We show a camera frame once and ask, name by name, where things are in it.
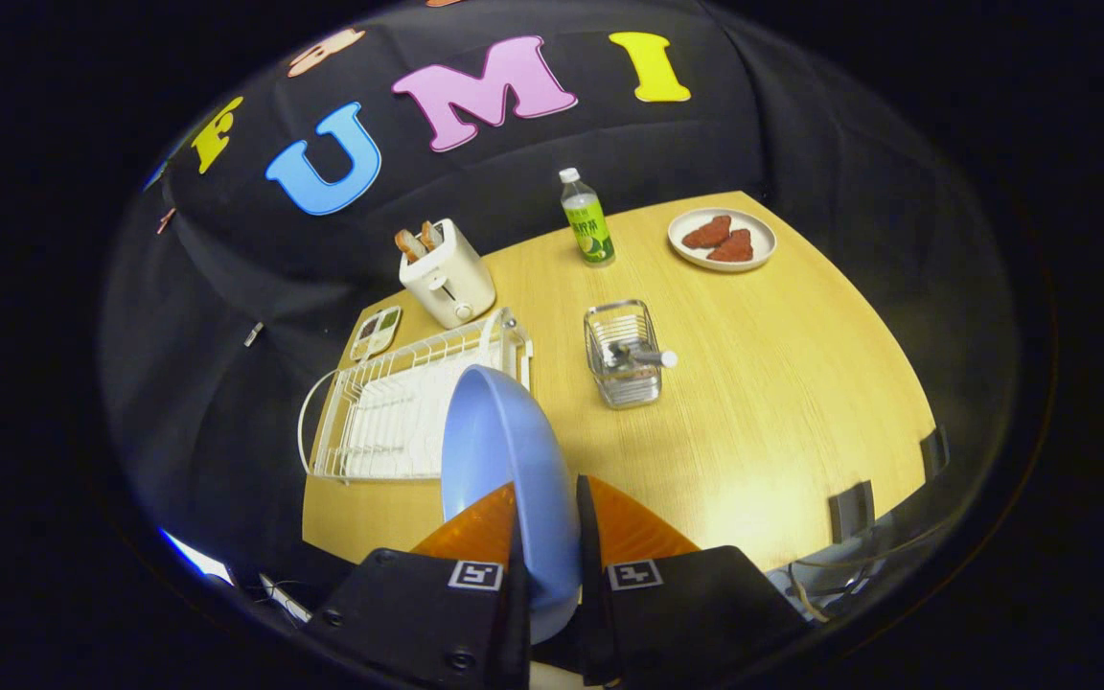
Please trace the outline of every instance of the blue bowl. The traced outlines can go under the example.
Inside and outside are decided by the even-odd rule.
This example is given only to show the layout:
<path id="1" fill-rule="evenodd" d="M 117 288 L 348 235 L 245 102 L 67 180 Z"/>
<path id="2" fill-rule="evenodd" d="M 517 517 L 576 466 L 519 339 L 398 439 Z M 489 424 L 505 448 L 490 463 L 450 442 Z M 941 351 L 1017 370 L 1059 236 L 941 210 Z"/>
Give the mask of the blue bowl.
<path id="1" fill-rule="evenodd" d="M 570 623 L 582 567 L 577 503 L 552 424 L 526 389 L 493 368 L 466 368 L 450 397 L 442 447 L 446 520 L 513 481 L 531 577 L 531 643 Z"/>

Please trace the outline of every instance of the foam letter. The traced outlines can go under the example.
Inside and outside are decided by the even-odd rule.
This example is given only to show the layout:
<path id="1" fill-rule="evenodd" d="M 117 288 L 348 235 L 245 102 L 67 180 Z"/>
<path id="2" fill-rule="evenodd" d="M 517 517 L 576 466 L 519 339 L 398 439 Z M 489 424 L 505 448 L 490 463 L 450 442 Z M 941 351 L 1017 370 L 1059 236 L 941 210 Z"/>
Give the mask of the foam letter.
<path id="1" fill-rule="evenodd" d="M 211 163 L 215 161 L 215 158 L 220 156 L 220 152 L 224 150 L 224 146 L 229 146 L 229 137 L 220 135 L 225 135 L 232 129 L 232 110 L 237 105 L 241 105 L 242 100 L 244 98 L 241 96 L 233 98 L 224 106 L 223 110 L 220 110 L 215 117 L 211 118 L 211 121 L 206 124 L 206 127 L 202 128 L 202 131 L 198 136 L 193 137 L 193 144 L 190 145 L 190 148 L 199 152 L 199 174 L 205 173 L 210 169 Z"/>
<path id="2" fill-rule="evenodd" d="M 623 31 L 607 38 L 628 51 L 638 82 L 633 95 L 639 100 L 647 104 L 671 104 L 692 97 L 692 93 L 676 78 L 671 62 L 667 61 L 666 49 L 671 45 L 667 39 L 639 31 Z"/>
<path id="3" fill-rule="evenodd" d="M 314 47 L 307 49 L 299 55 L 295 56 L 291 62 L 288 63 L 290 70 L 288 71 L 288 77 L 300 76 L 306 74 L 307 71 L 314 70 L 318 66 L 320 62 L 325 61 L 326 57 L 332 56 L 335 53 L 342 51 L 343 47 L 349 47 L 349 45 L 360 40 L 360 36 L 364 35 L 363 31 L 355 31 L 354 28 L 346 28 L 343 31 L 338 32 L 333 35 L 328 35 L 326 39 L 321 40 L 321 43 L 316 44 Z"/>
<path id="4" fill-rule="evenodd" d="M 352 159 L 352 171 L 337 183 L 326 182 L 306 158 L 305 140 L 288 146 L 266 167 L 266 179 L 279 182 L 288 198 L 311 215 L 333 214 L 355 201 L 378 179 L 381 151 L 364 126 L 355 119 L 360 104 L 352 102 L 326 115 L 315 131 L 331 135 Z"/>
<path id="5" fill-rule="evenodd" d="M 448 151 L 471 141 L 479 131 L 474 124 L 460 120 L 452 105 L 500 127 L 505 123 L 505 96 L 509 91 L 518 97 L 513 114 L 521 118 L 540 118 L 577 104 L 577 96 L 561 88 L 552 75 L 540 54 L 540 45 L 543 39 L 538 35 L 502 40 L 488 49 L 479 78 L 447 66 L 429 65 L 400 78 L 391 89 L 408 93 L 416 99 L 433 126 L 429 148 Z"/>

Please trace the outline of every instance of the plastic bottle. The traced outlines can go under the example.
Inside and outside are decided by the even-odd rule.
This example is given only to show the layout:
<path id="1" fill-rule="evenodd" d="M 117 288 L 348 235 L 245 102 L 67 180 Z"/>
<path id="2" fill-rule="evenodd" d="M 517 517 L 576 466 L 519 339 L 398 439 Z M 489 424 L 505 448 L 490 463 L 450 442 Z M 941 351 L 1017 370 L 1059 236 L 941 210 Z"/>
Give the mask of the plastic bottle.
<path id="1" fill-rule="evenodd" d="M 561 182 L 564 182 L 561 209 L 570 219 L 582 258 L 591 266 L 606 266 L 616 261 L 613 235 L 607 231 L 607 220 L 597 193 L 582 182 L 577 169 L 561 171 Z"/>

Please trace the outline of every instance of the white toaster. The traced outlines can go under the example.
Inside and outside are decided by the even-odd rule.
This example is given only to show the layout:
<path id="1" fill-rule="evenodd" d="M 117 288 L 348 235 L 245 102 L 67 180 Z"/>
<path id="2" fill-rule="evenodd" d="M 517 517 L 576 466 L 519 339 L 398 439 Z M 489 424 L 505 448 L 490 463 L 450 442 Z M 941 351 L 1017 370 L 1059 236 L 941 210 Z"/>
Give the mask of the white toaster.
<path id="1" fill-rule="evenodd" d="M 450 219 L 433 224 L 442 245 L 408 264 L 399 262 L 399 280 L 428 314 L 446 328 L 457 328 L 485 314 L 497 300 L 488 267 Z"/>

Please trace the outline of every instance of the wire basket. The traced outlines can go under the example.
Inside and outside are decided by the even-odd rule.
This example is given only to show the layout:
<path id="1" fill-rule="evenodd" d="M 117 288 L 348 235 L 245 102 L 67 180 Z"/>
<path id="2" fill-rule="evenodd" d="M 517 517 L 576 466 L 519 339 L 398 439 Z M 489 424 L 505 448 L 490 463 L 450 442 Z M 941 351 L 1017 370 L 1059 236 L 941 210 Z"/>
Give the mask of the wire basket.
<path id="1" fill-rule="evenodd" d="M 372 361 L 326 374 L 297 420 L 307 475 L 340 480 L 435 479 L 454 388 L 466 368 L 484 365 L 531 389 L 533 342 L 509 309 L 440 332 Z M 323 433 L 307 459 L 301 440 L 310 397 L 332 379 Z"/>
<path id="2" fill-rule="evenodd" d="M 586 365 L 607 406 L 625 410 L 658 400 L 662 390 L 660 367 L 619 357 L 622 348 L 658 351 L 654 322 L 645 301 L 625 300 L 592 307 L 584 319 Z"/>

